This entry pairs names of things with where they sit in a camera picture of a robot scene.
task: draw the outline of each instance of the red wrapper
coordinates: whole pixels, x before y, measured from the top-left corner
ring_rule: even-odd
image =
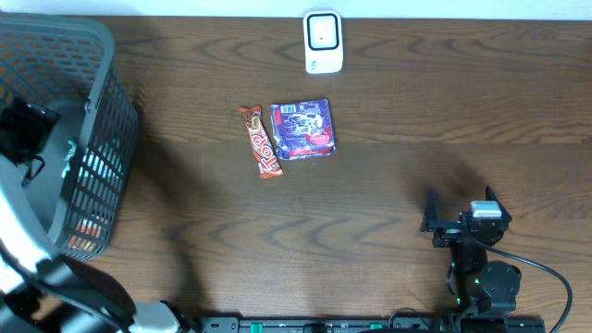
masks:
[[[253,154],[259,166],[259,177],[273,178],[283,175],[284,171],[279,166],[278,159],[274,155],[274,148],[271,146],[271,141],[263,128],[261,122],[262,110],[263,108],[260,105],[252,108],[241,107],[240,115],[251,137]]]

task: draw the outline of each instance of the white wall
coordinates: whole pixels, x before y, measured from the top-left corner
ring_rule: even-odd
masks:
[[[71,15],[344,18],[592,19],[592,0],[0,0],[0,10]]]

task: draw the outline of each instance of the wooden table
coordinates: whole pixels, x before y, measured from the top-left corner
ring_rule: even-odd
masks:
[[[491,184],[514,216],[498,247],[562,272],[563,331],[592,329],[592,23],[344,19],[343,70],[311,76],[299,19],[98,19],[143,134],[93,264],[136,300],[196,315],[453,307],[450,253],[419,231],[427,189],[453,219]],[[268,119],[320,97],[337,151],[259,179],[239,106]],[[551,328],[563,285],[512,264],[516,313]]]

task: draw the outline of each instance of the white label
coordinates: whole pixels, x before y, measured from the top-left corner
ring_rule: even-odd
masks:
[[[295,105],[283,105],[280,108],[281,108],[281,113],[295,113],[296,112]]]

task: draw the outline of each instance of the basket mesh side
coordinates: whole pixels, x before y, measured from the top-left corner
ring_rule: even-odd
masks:
[[[88,260],[105,249],[138,132],[137,113],[111,67],[57,244],[66,254]]]
[[[32,30],[18,24],[0,30],[0,109],[18,94],[35,104],[88,98],[103,57],[89,31]]]

